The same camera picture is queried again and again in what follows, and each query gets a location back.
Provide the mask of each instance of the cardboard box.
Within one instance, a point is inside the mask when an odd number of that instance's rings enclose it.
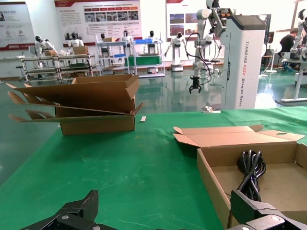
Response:
[[[45,56],[57,56],[58,54],[54,50],[44,50]]]
[[[16,104],[55,108],[55,116],[26,109],[31,119],[9,115],[17,122],[60,122],[63,135],[135,130],[135,115],[143,103],[135,107],[139,88],[137,75],[106,75],[77,78],[71,85],[16,88],[25,101],[8,92]]]
[[[236,161],[245,150],[261,151],[267,164],[259,181],[262,201],[307,224],[307,146],[296,143],[304,136],[260,131],[259,125],[174,129],[179,142],[199,147],[197,165],[225,229],[238,225],[229,199],[244,177]]]
[[[115,42],[115,41],[116,41],[116,38],[113,38],[113,37],[104,38],[104,42]]]
[[[76,46],[73,47],[74,54],[89,54],[88,46]]]

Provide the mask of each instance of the cardboard lid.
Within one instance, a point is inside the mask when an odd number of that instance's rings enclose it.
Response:
[[[174,134],[177,141],[201,148],[227,145],[289,142],[297,141],[304,137],[302,135],[290,133],[278,135],[281,133],[279,131],[264,131],[263,133],[254,132],[254,130],[248,126],[196,129],[176,128],[175,130],[177,132],[189,133],[188,135]]]
[[[108,114],[118,114],[118,115],[130,115],[134,116],[137,112],[132,111],[131,113],[119,113],[114,111],[106,111],[106,110],[96,110],[96,109],[86,109],[86,108],[77,108],[77,107],[68,107],[68,106],[60,106],[57,104],[54,104],[53,102],[46,101],[41,98],[37,98],[34,96],[30,96],[28,94],[24,94],[24,97],[28,100],[29,103],[25,102],[20,96],[15,94],[14,92],[8,91],[8,95],[11,98],[11,100],[16,104],[24,104],[24,105],[31,105],[31,106],[47,106],[47,107],[59,107],[59,108],[67,108],[67,109],[73,109],[73,110],[84,110],[84,111],[91,111],[91,112],[101,112],[101,113],[108,113]]]
[[[232,127],[208,127],[208,128],[178,128],[174,130],[183,135],[195,134],[212,134],[212,133],[240,133],[240,132],[255,132],[263,129],[262,125],[256,126],[232,126]]]
[[[110,77],[94,77],[94,82],[70,84],[70,85],[53,85],[53,86],[40,86],[29,88],[15,88],[15,90],[31,96],[44,98],[48,101],[56,102],[64,106],[82,107],[85,103],[90,102],[90,109],[100,110],[104,109],[104,104],[108,109],[112,108],[113,102],[132,101],[134,95],[139,88],[138,76],[122,77],[120,80]],[[129,104],[128,108],[125,104],[123,112],[127,109],[132,111],[133,104]]]

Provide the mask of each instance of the black cable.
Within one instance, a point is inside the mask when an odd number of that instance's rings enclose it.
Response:
[[[236,164],[239,170],[244,173],[243,181],[238,190],[249,199],[261,202],[258,181],[267,169],[262,153],[260,151],[256,153],[254,150],[244,151]]]

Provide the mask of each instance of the box flap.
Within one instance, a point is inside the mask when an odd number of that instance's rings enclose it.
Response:
[[[271,137],[277,137],[277,138],[281,138],[281,139],[292,140],[292,141],[298,141],[298,140],[305,137],[305,135],[299,135],[299,134],[294,134],[294,133],[285,133],[285,132],[276,131],[276,130],[261,131],[261,132],[258,132],[258,133],[268,135],[268,136],[271,136]]]
[[[29,102],[29,103],[26,103],[20,96],[18,96],[14,92],[8,91],[8,95],[12,99],[12,101],[16,104],[25,104],[25,105],[32,105],[32,106],[60,107],[60,108],[67,108],[67,109],[85,110],[85,111],[101,112],[101,113],[108,113],[108,114],[118,114],[118,115],[130,115],[130,116],[134,116],[144,106],[144,104],[142,103],[140,107],[137,108],[138,111],[135,110],[131,114],[128,114],[128,113],[119,113],[119,112],[105,111],[105,110],[60,106],[60,105],[55,105],[54,103],[49,104],[49,102],[46,100],[40,101],[38,98],[30,96],[25,93],[24,96],[25,98],[28,99],[28,102]]]
[[[48,123],[67,123],[67,122],[76,122],[76,121],[94,121],[94,120],[104,120],[104,119],[121,119],[123,117],[131,117],[124,115],[114,115],[114,116],[82,116],[82,117],[62,117],[62,118],[51,118],[50,116],[46,116],[43,111],[36,110],[26,110],[28,115],[31,117],[31,120],[26,120],[22,117],[15,115],[8,115],[9,118],[17,121],[17,122],[48,122]]]
[[[276,142],[291,141],[255,132],[182,135],[184,137],[179,137],[179,138],[178,135],[179,134],[174,134],[174,136],[179,142],[202,148],[214,147],[214,146],[276,143]]]
[[[127,80],[120,81],[112,81],[110,78],[104,80],[104,77],[100,78],[102,79],[101,82],[14,89],[64,106],[73,104],[73,107],[77,107],[76,104],[88,103],[91,105],[90,109],[96,109],[96,106],[99,106],[100,110],[105,110],[103,109],[104,104],[107,105],[108,103],[107,106],[110,108],[114,104],[113,102],[132,100],[139,88],[138,76],[132,76]],[[128,108],[130,111],[134,109],[131,105]]]
[[[196,147],[200,147],[198,144],[193,142],[190,138],[188,138],[185,135],[181,135],[181,134],[173,134],[173,135],[176,138],[176,140],[181,142],[181,143],[188,144],[188,145],[193,145],[193,146],[196,146]]]
[[[254,128],[259,130],[262,125],[255,125]],[[213,134],[213,133],[240,133],[240,132],[254,132],[249,126],[231,126],[231,127],[207,127],[207,128],[178,128],[174,127],[177,133],[183,135],[196,134]]]

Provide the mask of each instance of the black cable bundle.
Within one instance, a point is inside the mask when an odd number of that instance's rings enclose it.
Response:
[[[258,181],[264,175],[267,167],[262,159],[262,153],[256,153],[254,150],[244,151],[236,165],[239,170],[244,173],[244,178],[238,190],[245,194],[249,199],[260,201]]]

